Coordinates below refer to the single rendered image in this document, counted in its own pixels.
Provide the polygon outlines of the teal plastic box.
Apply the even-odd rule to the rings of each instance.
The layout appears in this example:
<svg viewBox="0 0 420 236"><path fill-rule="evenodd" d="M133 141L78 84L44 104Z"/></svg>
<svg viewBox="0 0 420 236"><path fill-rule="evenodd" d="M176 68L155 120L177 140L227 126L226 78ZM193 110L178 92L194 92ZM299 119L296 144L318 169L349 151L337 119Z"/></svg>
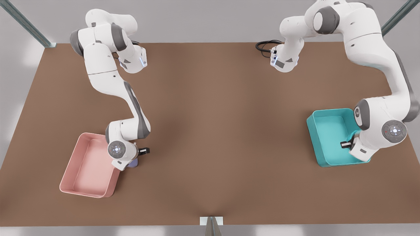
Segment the teal plastic box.
<svg viewBox="0 0 420 236"><path fill-rule="evenodd" d="M359 131L353 110L349 108L321 109L314 111L306 120L317 163L321 167L357 165L363 163L343 149L342 141L348 141Z"/></svg>

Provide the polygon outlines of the pink plastic box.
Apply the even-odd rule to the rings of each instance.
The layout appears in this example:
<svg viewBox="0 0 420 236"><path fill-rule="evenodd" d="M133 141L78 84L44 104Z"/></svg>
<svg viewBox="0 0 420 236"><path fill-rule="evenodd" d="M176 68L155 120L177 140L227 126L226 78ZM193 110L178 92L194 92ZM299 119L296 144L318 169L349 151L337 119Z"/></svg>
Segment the pink plastic box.
<svg viewBox="0 0 420 236"><path fill-rule="evenodd" d="M112 165L107 147L105 135L82 133L62 177L60 191L93 198L111 197L120 170Z"/></svg>

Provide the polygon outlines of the silver frame post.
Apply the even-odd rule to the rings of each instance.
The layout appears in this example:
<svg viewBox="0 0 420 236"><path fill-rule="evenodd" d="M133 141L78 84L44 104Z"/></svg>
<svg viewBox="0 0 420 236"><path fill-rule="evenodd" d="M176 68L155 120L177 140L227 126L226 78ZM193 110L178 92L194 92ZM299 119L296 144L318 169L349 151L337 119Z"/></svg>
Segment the silver frame post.
<svg viewBox="0 0 420 236"><path fill-rule="evenodd" d="M50 42L9 0L0 0L0 6L44 48L55 48L57 46L55 42Z"/></svg>
<svg viewBox="0 0 420 236"><path fill-rule="evenodd" d="M204 236L222 236L219 226L223 225L222 216L199 217L200 226L205 227Z"/></svg>
<svg viewBox="0 0 420 236"><path fill-rule="evenodd" d="M393 29L409 12L411 12L420 0L407 0L400 9L381 27L382 36L385 36Z"/></svg>

